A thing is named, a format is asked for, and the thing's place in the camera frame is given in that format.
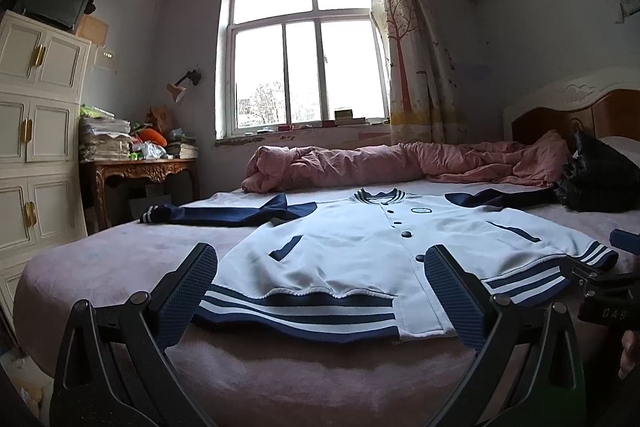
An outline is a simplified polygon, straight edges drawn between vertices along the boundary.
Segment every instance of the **curtain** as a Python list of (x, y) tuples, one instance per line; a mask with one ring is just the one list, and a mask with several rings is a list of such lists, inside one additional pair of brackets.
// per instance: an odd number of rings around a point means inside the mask
[(391, 142), (461, 143), (449, 51), (426, 0), (372, 0), (390, 79)]

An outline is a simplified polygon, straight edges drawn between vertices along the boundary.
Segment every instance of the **pillow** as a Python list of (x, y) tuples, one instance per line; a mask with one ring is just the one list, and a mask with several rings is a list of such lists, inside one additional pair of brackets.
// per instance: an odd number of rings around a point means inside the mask
[(623, 136), (605, 136), (600, 141), (613, 147), (640, 167), (640, 142)]

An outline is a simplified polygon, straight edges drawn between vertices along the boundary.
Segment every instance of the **window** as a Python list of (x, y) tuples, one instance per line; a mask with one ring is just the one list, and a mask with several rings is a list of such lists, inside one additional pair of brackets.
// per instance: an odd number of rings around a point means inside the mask
[(228, 26), (231, 135), (279, 124), (388, 117), (371, 0), (232, 0)]

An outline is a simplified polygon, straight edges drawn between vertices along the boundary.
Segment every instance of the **bed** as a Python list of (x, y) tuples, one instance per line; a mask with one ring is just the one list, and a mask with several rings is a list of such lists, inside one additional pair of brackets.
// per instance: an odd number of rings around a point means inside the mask
[[(640, 120), (624, 116), (640, 108), (640, 68), (606, 68), (562, 80), (505, 109), (506, 137), (531, 143), (556, 128), (567, 139), (583, 128), (596, 137), (640, 140)], [(515, 185), (394, 184), (414, 194), (531, 190)], [(377, 185), (367, 190), (389, 190)], [(347, 197), (353, 187), (287, 193), (290, 203)], [(258, 206), (268, 194), (216, 194), (192, 205)], [(569, 212), (558, 204), (529, 212), (580, 230), (607, 246), (613, 228), (640, 232), (640, 211), (623, 214)], [(69, 309), (80, 298), (94, 306), (124, 302), (152, 289), (197, 242), (219, 257), (252, 228), (208, 229), (128, 223), (81, 241), (44, 251), (26, 266), (18, 284), (14, 321), (18, 339), (33, 360), (53, 375)], [(624, 252), (616, 266), (634, 267)], [(574, 311), (577, 297), (562, 299)], [(575, 321), (583, 358), (597, 352), (606, 329)], [(190, 325), (167, 350), (186, 388), (219, 425), (417, 426), (437, 411), (472, 360), (457, 338), (395, 343), (390, 340), (335, 345), (305, 342), (269, 330), (213, 333)]]

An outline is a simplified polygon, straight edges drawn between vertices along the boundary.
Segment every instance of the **window sill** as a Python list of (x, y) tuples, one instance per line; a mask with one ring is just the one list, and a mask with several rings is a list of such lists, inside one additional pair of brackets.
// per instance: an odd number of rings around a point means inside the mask
[(264, 134), (252, 134), (249, 136), (230, 136), (227, 138), (217, 139), (214, 147), (239, 146), (249, 143), (261, 143), (263, 145), (274, 144), (284, 145), (287, 141), (305, 141), (315, 137), (328, 137), (336, 133), (338, 130), (356, 130), (358, 139), (367, 139), (377, 136), (385, 136), (390, 133), (388, 123), (361, 123), (354, 125), (340, 125), (336, 127), (311, 127), (306, 129), (293, 129), (291, 131), (274, 131)]

